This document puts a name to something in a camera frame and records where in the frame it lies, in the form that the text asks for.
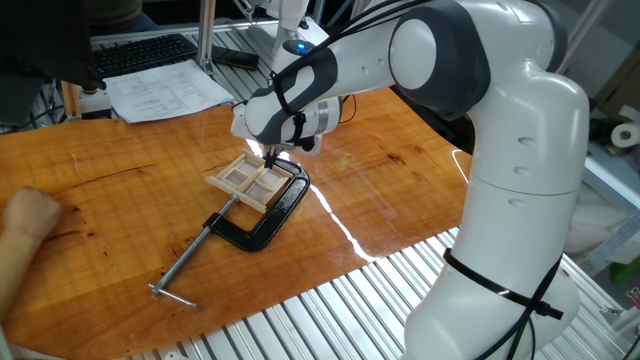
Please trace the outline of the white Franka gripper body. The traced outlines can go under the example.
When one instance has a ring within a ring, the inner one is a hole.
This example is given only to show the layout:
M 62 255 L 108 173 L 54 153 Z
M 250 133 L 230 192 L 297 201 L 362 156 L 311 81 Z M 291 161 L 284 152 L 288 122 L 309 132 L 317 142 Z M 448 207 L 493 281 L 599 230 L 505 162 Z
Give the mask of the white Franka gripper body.
M 231 124 L 231 133 L 236 137 L 245 139 L 256 155 L 265 155 L 267 146 L 258 142 L 247 128 L 245 108 L 246 105 L 243 102 L 237 103 L 232 107 L 234 118 Z M 278 145 L 276 150 L 278 153 L 297 152 L 308 156 L 317 156 L 321 151 L 322 136 L 315 135 L 311 137 L 310 140 L 312 142 L 312 148 L 310 150 L 304 150 L 302 146 L 291 144 Z

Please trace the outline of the bare person hand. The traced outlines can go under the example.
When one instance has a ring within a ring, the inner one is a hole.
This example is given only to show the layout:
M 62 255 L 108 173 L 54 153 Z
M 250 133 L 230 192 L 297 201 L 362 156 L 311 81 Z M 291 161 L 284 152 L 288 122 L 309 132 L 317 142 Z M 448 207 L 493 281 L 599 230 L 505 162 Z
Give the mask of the bare person hand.
M 40 244 L 54 229 L 60 204 L 50 195 L 31 187 L 20 189 L 2 212 L 3 236 Z

